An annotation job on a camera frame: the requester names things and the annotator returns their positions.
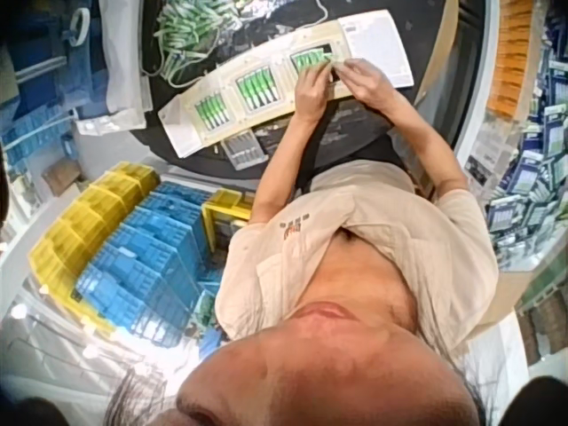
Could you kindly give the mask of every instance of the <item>lips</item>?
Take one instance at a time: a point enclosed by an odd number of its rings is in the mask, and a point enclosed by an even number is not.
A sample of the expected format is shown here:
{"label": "lips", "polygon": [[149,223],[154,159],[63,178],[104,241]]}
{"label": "lips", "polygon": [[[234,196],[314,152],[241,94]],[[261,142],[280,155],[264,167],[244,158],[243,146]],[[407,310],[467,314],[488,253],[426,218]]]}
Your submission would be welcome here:
{"label": "lips", "polygon": [[307,304],[294,312],[290,318],[300,319],[312,315],[319,315],[320,317],[330,318],[332,320],[358,320],[351,311],[348,311],[339,304],[331,302],[314,302]]}

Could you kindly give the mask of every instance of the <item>beige shirt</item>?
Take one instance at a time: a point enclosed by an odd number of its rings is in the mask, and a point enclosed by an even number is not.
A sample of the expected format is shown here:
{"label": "beige shirt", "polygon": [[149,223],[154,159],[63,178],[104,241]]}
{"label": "beige shirt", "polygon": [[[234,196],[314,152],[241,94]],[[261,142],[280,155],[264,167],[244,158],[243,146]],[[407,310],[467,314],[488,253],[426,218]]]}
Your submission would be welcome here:
{"label": "beige shirt", "polygon": [[216,301],[225,332],[238,339],[285,318],[340,227],[399,268],[418,301],[422,329],[432,336],[439,328],[450,350],[493,298],[497,262],[475,197],[454,190],[432,204],[414,194],[401,169],[360,160],[317,176],[311,193],[268,224],[233,236]]}

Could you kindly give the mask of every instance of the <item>finger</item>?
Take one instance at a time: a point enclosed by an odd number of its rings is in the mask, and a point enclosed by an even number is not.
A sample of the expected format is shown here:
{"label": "finger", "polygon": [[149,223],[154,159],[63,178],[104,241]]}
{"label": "finger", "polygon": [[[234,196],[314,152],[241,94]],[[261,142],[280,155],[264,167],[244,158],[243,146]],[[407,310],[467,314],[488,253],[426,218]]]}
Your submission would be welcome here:
{"label": "finger", "polygon": [[379,69],[366,59],[346,59],[345,65],[362,75],[376,75]]}
{"label": "finger", "polygon": [[324,62],[323,67],[319,71],[318,80],[316,80],[316,86],[325,89],[329,83],[329,76],[331,75],[331,68],[333,65],[331,62]]}
{"label": "finger", "polygon": [[350,67],[347,67],[345,64],[336,63],[334,64],[334,68],[337,72],[337,75],[339,75],[342,80],[349,80],[353,84],[357,84],[359,86],[364,86],[368,83],[368,77],[358,73],[357,71],[354,71]]}
{"label": "finger", "polygon": [[296,87],[302,86],[305,84],[306,76],[308,74],[308,68],[302,68],[300,73],[298,74],[298,81],[296,82]]}
{"label": "finger", "polygon": [[337,75],[339,76],[339,78],[341,79],[341,81],[343,82],[343,84],[345,84],[345,87],[347,87],[347,89],[349,89],[349,91],[352,93],[353,96],[357,96],[356,93],[359,93],[361,86],[354,83],[352,80],[347,78],[341,72],[339,72],[339,71],[336,71],[336,72],[337,72]]}
{"label": "finger", "polygon": [[310,87],[312,87],[316,83],[316,81],[318,80],[318,75],[320,75],[321,70],[325,68],[325,66],[325,62],[320,62],[308,68],[308,74],[306,75],[305,82],[309,84]]}

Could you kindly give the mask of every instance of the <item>yellow plastic crate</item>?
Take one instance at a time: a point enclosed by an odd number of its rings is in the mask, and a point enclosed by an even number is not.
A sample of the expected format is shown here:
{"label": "yellow plastic crate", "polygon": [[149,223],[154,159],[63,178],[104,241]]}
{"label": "yellow plastic crate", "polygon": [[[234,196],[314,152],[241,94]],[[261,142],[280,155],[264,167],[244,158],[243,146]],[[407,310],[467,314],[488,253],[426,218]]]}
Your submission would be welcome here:
{"label": "yellow plastic crate", "polygon": [[99,189],[94,185],[89,186],[76,202],[99,215],[110,232],[114,231],[127,216],[126,208],[118,195]]}
{"label": "yellow plastic crate", "polygon": [[76,269],[77,259],[66,257],[65,251],[57,253],[57,248],[60,245],[44,238],[30,253],[29,262],[37,280],[47,286],[51,297],[76,315],[83,324],[92,324],[103,334],[110,335],[114,327],[100,318],[99,313],[75,291],[78,274],[72,272],[63,261],[74,264]]}
{"label": "yellow plastic crate", "polygon": [[158,184],[160,184],[160,178],[154,169],[143,164],[119,162],[112,171],[136,179],[138,186],[145,197],[150,194],[155,187],[158,186]]}
{"label": "yellow plastic crate", "polygon": [[202,204],[201,213],[211,252],[215,253],[216,246],[215,215],[227,215],[248,221],[252,211],[253,200],[253,197],[246,193],[230,189],[219,189]]}
{"label": "yellow plastic crate", "polygon": [[113,171],[108,171],[91,186],[118,195],[127,213],[131,213],[144,198],[136,179]]}
{"label": "yellow plastic crate", "polygon": [[61,222],[53,224],[41,242],[77,277],[92,259],[83,240]]}
{"label": "yellow plastic crate", "polygon": [[73,203],[59,221],[68,226],[83,241],[91,256],[95,256],[114,230],[109,229],[97,213],[80,202]]}

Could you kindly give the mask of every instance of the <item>green test tube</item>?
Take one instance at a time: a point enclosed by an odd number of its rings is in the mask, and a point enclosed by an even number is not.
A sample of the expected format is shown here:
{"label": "green test tube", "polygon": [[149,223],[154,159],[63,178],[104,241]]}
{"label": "green test tube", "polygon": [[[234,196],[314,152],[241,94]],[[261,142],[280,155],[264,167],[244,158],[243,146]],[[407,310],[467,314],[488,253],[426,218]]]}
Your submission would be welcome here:
{"label": "green test tube", "polygon": [[225,122],[230,122],[231,119],[229,118],[229,112],[227,111],[227,105],[225,105],[225,101],[223,100],[221,93],[218,93],[216,95],[216,100],[217,100],[217,103],[219,104],[219,107],[221,108],[221,114],[225,118]]}
{"label": "green test tube", "polygon": [[203,102],[198,103],[195,106],[195,109],[197,110],[197,114],[200,116],[201,120],[205,123],[205,127],[207,127],[207,130],[212,130],[213,126],[211,125],[209,117],[203,108]]}
{"label": "green test tube", "polygon": [[252,103],[254,104],[253,109],[258,109],[262,106],[262,104],[260,102],[260,98],[258,97],[258,94],[256,93],[256,88],[255,88],[255,85],[252,82],[252,77],[253,77],[253,75],[247,75],[245,77],[245,85],[247,87],[248,93],[250,93]]}
{"label": "green test tube", "polygon": [[278,96],[278,88],[276,87],[276,82],[274,81],[274,77],[272,76],[272,72],[269,67],[263,68],[263,77],[268,83],[272,97],[274,100],[278,100],[280,98]]}
{"label": "green test tube", "polygon": [[217,97],[218,95],[215,94],[211,96],[211,105],[213,106],[213,112],[215,113],[215,117],[221,122],[221,124],[226,123],[225,115],[223,114],[223,108],[219,102]]}
{"label": "green test tube", "polygon": [[258,81],[258,84],[260,85],[260,89],[262,90],[264,96],[268,99],[266,103],[271,104],[272,102],[274,102],[276,99],[272,96],[272,92],[270,91],[268,82],[264,78],[263,70],[259,69],[258,71],[256,71],[255,77],[256,80]]}
{"label": "green test tube", "polygon": [[308,53],[308,55],[310,56],[310,65],[312,67],[314,65],[318,65],[320,63],[319,49],[314,49],[314,50],[310,51]]}
{"label": "green test tube", "polygon": [[217,109],[213,104],[213,97],[206,97],[203,104],[205,106],[205,110],[209,113],[209,119],[215,124],[215,127],[219,127],[221,124],[223,124],[223,121],[221,120],[221,117],[217,113]]}
{"label": "green test tube", "polygon": [[215,129],[219,126],[217,120],[215,120],[215,115],[211,109],[211,105],[209,104],[209,98],[205,98],[202,103],[203,111],[205,111],[205,115],[208,117],[209,122],[211,123],[211,128]]}
{"label": "green test tube", "polygon": [[255,72],[250,76],[250,81],[252,82],[252,85],[255,88],[257,96],[260,98],[260,101],[262,102],[261,106],[268,104],[269,100],[266,98],[266,95],[264,95],[264,89],[261,84],[261,78],[259,78],[258,72]]}
{"label": "green test tube", "polygon": [[248,109],[253,111],[255,109],[255,104],[253,104],[253,102],[252,102],[252,94],[249,93],[249,90],[247,89],[247,85],[245,84],[244,78],[241,78],[240,80],[237,81],[237,87],[239,88],[239,92],[241,93],[241,96],[245,99],[245,102],[247,103]]}
{"label": "green test tube", "polygon": [[293,61],[294,63],[296,63],[296,69],[298,71],[298,74],[300,74],[302,68],[304,67],[304,60],[302,59],[302,55],[296,55]]}

